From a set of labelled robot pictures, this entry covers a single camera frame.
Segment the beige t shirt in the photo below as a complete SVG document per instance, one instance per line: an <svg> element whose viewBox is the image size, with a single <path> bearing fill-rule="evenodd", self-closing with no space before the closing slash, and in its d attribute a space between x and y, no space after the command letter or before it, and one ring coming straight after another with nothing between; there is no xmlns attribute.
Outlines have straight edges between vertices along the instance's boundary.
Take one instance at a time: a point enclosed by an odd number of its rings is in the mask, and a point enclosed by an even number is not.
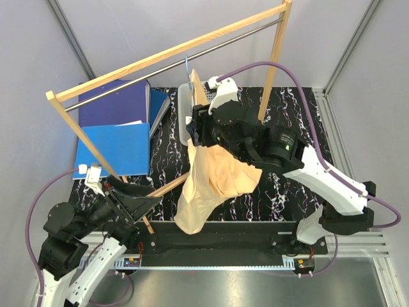
<svg viewBox="0 0 409 307"><path fill-rule="evenodd" d="M189 175L183 185L174 216L186 234L199 233L213 210L230 198L252 193L262 171L235 159L215 145L194 146L187 140Z"/></svg>

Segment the light blue wire hanger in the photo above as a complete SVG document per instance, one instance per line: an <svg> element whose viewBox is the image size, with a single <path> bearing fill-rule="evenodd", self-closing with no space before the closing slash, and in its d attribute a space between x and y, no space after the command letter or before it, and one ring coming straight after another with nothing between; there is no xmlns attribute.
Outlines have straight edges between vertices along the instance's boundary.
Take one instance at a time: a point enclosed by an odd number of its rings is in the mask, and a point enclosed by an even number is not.
<svg viewBox="0 0 409 307"><path fill-rule="evenodd" d="M193 95L194 94L194 84L192 83L191 78L190 78L189 57L187 54L185 55L185 69L186 69L187 78L188 78L189 90L190 90L191 95Z"/></svg>

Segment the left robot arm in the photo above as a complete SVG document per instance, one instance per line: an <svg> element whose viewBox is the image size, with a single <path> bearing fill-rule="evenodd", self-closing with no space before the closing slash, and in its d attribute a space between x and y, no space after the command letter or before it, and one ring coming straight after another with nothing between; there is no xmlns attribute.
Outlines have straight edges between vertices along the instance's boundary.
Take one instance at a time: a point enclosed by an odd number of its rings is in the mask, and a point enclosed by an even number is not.
<svg viewBox="0 0 409 307"><path fill-rule="evenodd" d="M70 202L58 203L49 212L43 229L48 236L38 258L42 275L38 306L84 306L93 291L124 253L140 246L137 223L160 198L148 185L124 183L109 176L102 195L87 211ZM77 281L72 281L81 259L88 250L82 239L107 227L107 237Z"/></svg>

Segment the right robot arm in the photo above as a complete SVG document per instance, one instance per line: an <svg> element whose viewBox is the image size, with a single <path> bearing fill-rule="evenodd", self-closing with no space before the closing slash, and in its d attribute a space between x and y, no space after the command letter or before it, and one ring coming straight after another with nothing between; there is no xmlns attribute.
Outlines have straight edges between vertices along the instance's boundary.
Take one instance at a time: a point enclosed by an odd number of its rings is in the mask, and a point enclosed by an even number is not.
<svg viewBox="0 0 409 307"><path fill-rule="evenodd" d="M215 109L197 105L186 123L193 145L219 145L240 162L300 182L324 199L296 224L284 251L302 254L327 234L353 235L373 227L374 211L366 198L373 183L361 184L322 166L317 151L296 132L262 124L248 105L234 100Z"/></svg>

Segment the white plastic basket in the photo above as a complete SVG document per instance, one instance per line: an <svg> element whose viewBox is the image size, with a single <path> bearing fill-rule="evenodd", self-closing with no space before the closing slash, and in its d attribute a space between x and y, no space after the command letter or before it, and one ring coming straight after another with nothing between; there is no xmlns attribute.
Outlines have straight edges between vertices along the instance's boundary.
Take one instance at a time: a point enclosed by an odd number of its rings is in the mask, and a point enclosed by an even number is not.
<svg viewBox="0 0 409 307"><path fill-rule="evenodd" d="M216 90L210 90L207 85L207 81L202 81L202 88L206 96L206 100L210 103L216 94ZM192 118L192 98L199 97L199 95L191 95L188 83L182 84L178 87L178 128L180 143L184 146L188 145L190 135L186 130L186 125Z"/></svg>

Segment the blue upright binder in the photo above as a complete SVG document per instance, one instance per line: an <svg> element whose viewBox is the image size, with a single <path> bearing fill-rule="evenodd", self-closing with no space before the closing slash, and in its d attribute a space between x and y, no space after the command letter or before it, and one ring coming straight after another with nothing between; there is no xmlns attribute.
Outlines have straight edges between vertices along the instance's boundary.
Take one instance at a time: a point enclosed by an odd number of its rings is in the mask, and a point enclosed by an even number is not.
<svg viewBox="0 0 409 307"><path fill-rule="evenodd" d="M164 115L170 106L170 98L163 91L150 90L150 138L154 136Z"/></svg>

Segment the blue folder with papers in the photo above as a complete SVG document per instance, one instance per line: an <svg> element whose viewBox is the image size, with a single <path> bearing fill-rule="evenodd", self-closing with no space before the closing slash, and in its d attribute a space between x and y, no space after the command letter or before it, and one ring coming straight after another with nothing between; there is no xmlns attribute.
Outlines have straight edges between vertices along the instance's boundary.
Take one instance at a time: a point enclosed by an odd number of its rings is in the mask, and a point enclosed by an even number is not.
<svg viewBox="0 0 409 307"><path fill-rule="evenodd" d="M149 173L149 123L89 126L83 131L119 176Z"/></svg>

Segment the wooden clothes rack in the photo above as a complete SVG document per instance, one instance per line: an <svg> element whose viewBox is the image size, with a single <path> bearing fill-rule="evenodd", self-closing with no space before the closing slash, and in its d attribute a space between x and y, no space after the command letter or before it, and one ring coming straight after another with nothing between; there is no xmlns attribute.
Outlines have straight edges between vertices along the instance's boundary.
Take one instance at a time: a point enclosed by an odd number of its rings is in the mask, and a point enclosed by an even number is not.
<svg viewBox="0 0 409 307"><path fill-rule="evenodd" d="M105 85L115 79L125 77L143 68L159 63L172 56L181 54L185 51L189 51L192 48L195 48L204 43L210 42L216 38L233 33L239 29L250 26L259 21L265 20L267 18L273 17L274 15L277 15L277 14L279 15L279 18L277 19L277 30L275 33L272 55L270 59L273 61L278 60L281 54L282 41L285 37L287 23L288 23L290 11L291 11L291 6L292 6L291 1L283 1L282 4L280 4L279 6L265 10L261 13L257 13L253 16L239 20L237 22L234 22L222 28L216 29L207 34L203 34L199 37L193 38L186 42L180 43L174 47L168 48L164 51L148 56L147 58L131 63L125 67L121 67L117 70L101 75L100 77L87 81L83 84L80 84L68 90L62 91L61 93L55 94L53 91L48 91L45 95L47 97L47 100L56 109L56 111L59 113L62 119L64 119L64 121L75 132L78 138L87 146L90 152L96 157L98 162L108 171L110 175L113 175L116 178L118 178L119 175L114 171L112 166L108 163L105 157L100 153L97 147L91 142L90 138L85 134L83 129L80 128L79 124L69 114L69 109L64 108L64 106L62 105L64 101L77 97L80 94L83 94L89 90L93 90L99 86Z"/></svg>

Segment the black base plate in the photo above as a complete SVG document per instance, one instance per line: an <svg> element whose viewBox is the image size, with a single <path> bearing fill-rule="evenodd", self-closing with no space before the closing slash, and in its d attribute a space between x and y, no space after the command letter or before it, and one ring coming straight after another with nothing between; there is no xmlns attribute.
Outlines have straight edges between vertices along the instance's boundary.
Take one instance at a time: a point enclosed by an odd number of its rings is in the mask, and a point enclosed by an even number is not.
<svg viewBox="0 0 409 307"><path fill-rule="evenodd" d="M208 221L199 233L188 235L172 221L152 221L154 233L144 222L134 226L136 240L146 254L168 249L255 249L271 251L291 239L295 222Z"/></svg>

